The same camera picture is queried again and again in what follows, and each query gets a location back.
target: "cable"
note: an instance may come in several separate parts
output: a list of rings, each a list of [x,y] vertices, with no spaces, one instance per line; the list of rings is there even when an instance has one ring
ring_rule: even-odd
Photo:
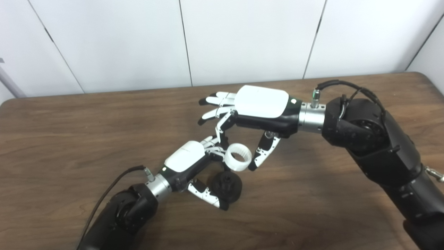
[[[88,230],[89,224],[92,221],[92,218],[94,217],[94,214],[96,213],[97,209],[99,208],[100,204],[102,203],[103,199],[106,197],[106,195],[111,191],[111,189],[120,181],[120,179],[122,179],[123,176],[125,176],[127,173],[130,172],[134,172],[137,170],[144,170],[145,167],[143,165],[137,166],[137,167],[132,167],[132,168],[128,168],[127,170],[125,170],[123,173],[121,173],[112,183],[111,185],[107,188],[107,190],[105,190],[105,192],[102,194],[102,196],[100,197],[100,199],[97,201],[96,205],[94,206],[94,208],[91,211],[91,215],[89,216],[89,218],[86,221],[85,227],[83,228],[82,234],[80,235],[80,240],[79,243],[77,243],[77,247],[75,248],[76,250],[79,250],[80,244],[83,240],[83,238],[85,237],[86,231]]]
[[[357,95],[359,92],[363,93],[366,97],[368,97],[376,105],[379,106],[379,108],[381,109],[382,119],[385,118],[385,108],[384,108],[384,106],[382,105],[381,101],[379,101],[379,98],[376,96],[376,94],[373,93],[370,89],[363,88],[363,87],[360,87],[360,86],[358,86],[358,85],[356,85],[354,83],[347,82],[347,81],[341,81],[341,80],[330,80],[330,81],[326,81],[326,82],[323,82],[323,83],[319,83],[317,85],[316,89],[323,90],[323,89],[325,89],[327,87],[334,86],[334,85],[346,85],[346,86],[349,86],[351,88],[356,89],[357,91],[352,95],[352,97],[355,97],[355,95]]]

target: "wooden table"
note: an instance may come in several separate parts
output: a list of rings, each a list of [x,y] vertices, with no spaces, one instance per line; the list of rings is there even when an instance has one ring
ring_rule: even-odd
[[[423,163],[444,171],[444,97],[418,73],[343,77],[373,90],[414,140]],[[326,79],[254,85],[309,101]],[[198,100],[242,85],[14,99],[0,108],[0,249],[74,249],[99,196],[131,166],[158,171],[202,127]],[[322,93],[326,103],[346,87]],[[230,142],[257,146],[262,131],[234,127]],[[210,165],[200,179],[220,171]],[[318,134],[282,140],[255,172],[243,171],[239,201],[225,212],[185,192],[172,194],[136,249],[417,249],[403,218],[344,149]],[[131,173],[112,191],[143,182]],[[444,191],[444,185],[438,184]]]

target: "robotic hand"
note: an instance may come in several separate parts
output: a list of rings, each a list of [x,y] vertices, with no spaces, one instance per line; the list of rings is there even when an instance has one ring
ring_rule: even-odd
[[[350,98],[342,95],[319,104],[321,91],[334,85],[356,91]],[[368,99],[354,99],[358,93]],[[440,182],[444,177],[421,163],[414,143],[370,90],[332,80],[319,84],[311,103],[305,103],[282,90],[245,85],[237,94],[218,92],[199,104],[218,106],[198,124],[222,117],[216,134],[223,148],[228,146],[225,131],[234,124],[265,130],[250,170],[264,162],[280,138],[298,130],[320,133],[331,145],[345,148],[367,178],[381,186],[405,217],[404,228],[420,249],[444,249],[444,195],[426,173]]]
[[[212,186],[215,192],[210,191],[203,182],[194,178],[212,161],[223,161],[232,165],[231,167],[245,164],[235,160],[231,153],[239,153],[244,156],[244,159],[248,159],[249,151],[246,153],[245,150],[248,149],[237,144],[237,146],[230,148],[231,151],[226,152],[218,146],[218,141],[219,139],[215,136],[210,136],[201,142],[187,142],[165,160],[164,166],[155,176],[143,166],[131,168],[120,175],[94,208],[77,249],[129,249],[139,229],[155,215],[159,202],[166,199],[171,192],[189,190],[213,206],[227,210],[228,203],[236,201],[240,196],[242,182],[237,175],[231,172],[221,173],[219,179],[224,182],[220,185],[213,182]],[[133,170],[144,170],[148,181],[134,184],[114,195],[85,235],[89,222],[101,200],[124,174]]]
[[[281,138],[289,138],[298,130],[321,133],[325,106],[319,106],[319,92],[314,103],[305,103],[278,89],[243,86],[237,94],[217,92],[199,101],[200,105],[215,105],[217,109],[205,113],[198,124],[222,117],[216,134],[223,148],[228,147],[225,131],[234,124],[240,127],[262,129],[253,161],[248,168],[254,171],[273,152]]]

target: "white wall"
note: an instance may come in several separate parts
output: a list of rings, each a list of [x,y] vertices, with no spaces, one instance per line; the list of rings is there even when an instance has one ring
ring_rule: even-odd
[[[4,0],[0,81],[32,97],[399,72],[443,13],[441,0]]]
[[[442,0],[328,0],[305,78],[404,71]]]
[[[191,86],[179,1],[31,3],[85,92]]]
[[[193,85],[301,79],[324,0],[182,0]]]
[[[83,93],[25,0],[0,1],[0,79],[21,96]]]
[[[407,71],[423,73],[444,94],[444,19],[430,35]]]

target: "white plastic ring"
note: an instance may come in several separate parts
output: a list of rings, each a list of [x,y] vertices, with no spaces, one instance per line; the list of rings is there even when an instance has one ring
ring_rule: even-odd
[[[236,160],[231,154],[237,153],[244,158],[244,161]],[[243,144],[233,143],[225,152],[225,164],[234,171],[245,170],[251,162],[253,156],[250,150]]]

